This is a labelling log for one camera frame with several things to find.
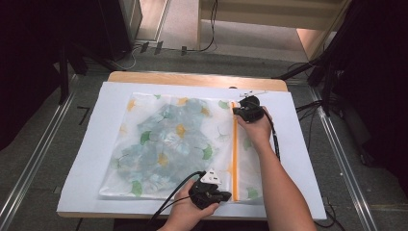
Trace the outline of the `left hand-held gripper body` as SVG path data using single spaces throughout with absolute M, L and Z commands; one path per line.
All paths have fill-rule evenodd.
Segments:
M 191 186 L 189 190 L 191 202 L 201 210 L 214 203 L 219 203 L 222 199 L 221 192 L 217 189 L 219 185 L 220 179 L 216 172 L 210 168 Z

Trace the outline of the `dark cabinet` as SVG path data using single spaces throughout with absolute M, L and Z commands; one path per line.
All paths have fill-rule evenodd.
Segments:
M 142 21 L 140 0 L 98 0 L 108 57 L 118 61 L 134 46 Z

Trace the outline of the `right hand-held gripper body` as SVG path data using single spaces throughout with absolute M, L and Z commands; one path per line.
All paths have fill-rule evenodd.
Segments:
M 245 111 L 244 115 L 240 115 L 245 122 L 255 122 L 265 115 L 265 110 L 261 106 L 259 98 L 255 95 L 246 96 L 241 100 L 240 108 Z

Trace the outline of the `light wooden shelf unit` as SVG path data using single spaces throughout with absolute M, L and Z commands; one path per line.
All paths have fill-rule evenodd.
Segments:
M 217 0 L 217 20 L 295 28 L 309 61 L 322 53 L 352 0 Z

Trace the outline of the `person's left hand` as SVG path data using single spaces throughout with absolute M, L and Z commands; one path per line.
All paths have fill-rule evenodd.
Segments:
M 175 195 L 177 202 L 172 205 L 168 219 L 196 222 L 197 224 L 203 218 L 211 216 L 217 210 L 219 207 L 218 203 L 214 203 L 201 210 L 191 202 L 188 195 L 193 183 L 193 180 L 189 180 L 183 189 Z

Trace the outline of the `person's right hand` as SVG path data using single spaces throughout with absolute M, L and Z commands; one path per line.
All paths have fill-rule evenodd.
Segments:
M 249 136 L 251 142 L 254 144 L 254 147 L 258 152 L 271 149 L 271 125 L 269 122 L 268 109 L 264 107 L 263 111 L 263 117 L 255 122 L 246 122 L 239 115 L 235 116 L 235 119 L 245 130 L 245 133 Z

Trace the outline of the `leaf-print mesh laundry bag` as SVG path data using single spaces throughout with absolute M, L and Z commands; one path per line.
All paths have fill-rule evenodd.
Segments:
M 263 115 L 259 100 L 133 93 L 99 194 L 114 199 L 165 199 L 188 175 L 214 171 L 231 200 L 263 197 L 258 155 L 237 116 Z

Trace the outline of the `black metal stand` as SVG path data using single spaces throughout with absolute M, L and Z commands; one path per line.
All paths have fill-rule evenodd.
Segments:
M 319 46 L 316 48 L 316 53 L 312 60 L 302 64 L 287 73 L 278 76 L 278 79 L 286 81 L 295 75 L 312 68 L 313 71 L 307 79 L 310 87 L 317 87 L 323 82 L 321 92 L 323 110 L 329 115 L 329 98 L 334 84 L 335 64 L 334 58 L 341 51 L 341 46 L 344 45 L 344 36 L 349 27 L 347 11 L 352 4 L 352 0 L 342 0 L 343 3 L 339 6 L 339 11 L 334 17 L 330 26 L 323 30 L 322 39 Z
M 69 95 L 68 66 L 71 65 L 78 74 L 87 74 L 88 66 L 83 59 L 84 56 L 91 58 L 110 71 L 116 71 L 116 68 L 112 64 L 109 64 L 85 46 L 72 42 L 64 43 L 59 49 L 60 105 L 67 100 Z

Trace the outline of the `blue-grey garment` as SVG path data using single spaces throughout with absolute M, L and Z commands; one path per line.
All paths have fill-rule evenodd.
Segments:
M 137 95 L 119 130 L 102 193 L 146 197 L 205 170 L 218 151 L 212 100 Z

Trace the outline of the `metal floor rail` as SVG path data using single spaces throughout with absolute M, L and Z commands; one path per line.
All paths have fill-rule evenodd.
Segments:
M 326 141 L 330 145 L 331 158 L 336 160 L 336 165 L 331 166 L 338 171 L 339 178 L 343 179 L 344 188 L 347 189 L 346 195 L 349 197 L 352 204 L 351 210 L 356 214 L 360 220 L 363 231 L 378 231 L 377 225 L 372 216 L 370 206 L 366 201 L 366 198 L 358 184 L 355 174 L 351 168 L 351 165 L 345 155 L 344 148 L 339 140 L 331 118 L 326 115 L 322 108 L 321 96 L 319 92 L 310 88 L 310 93 L 316 106 L 313 107 L 312 115 L 310 119 L 310 125 L 308 130 L 307 146 L 312 145 L 314 148 L 318 148 L 319 144 Z M 312 137 L 312 126 L 314 119 L 319 118 L 324 131 L 325 138 L 318 139 Z
M 11 187 L 5 201 L 0 205 L 0 231 L 7 231 L 9 229 L 16 212 L 30 188 L 48 148 L 71 105 L 72 99 L 76 93 L 78 81 L 79 77 L 77 74 L 73 74 L 68 78 L 68 85 L 72 87 L 72 91 L 68 93 L 67 99 L 65 99 L 63 103 L 58 105 L 53 111 L 52 117 L 47 122 L 46 128 L 38 139 L 38 142 L 31 152 L 24 168 L 19 172 L 18 178 Z

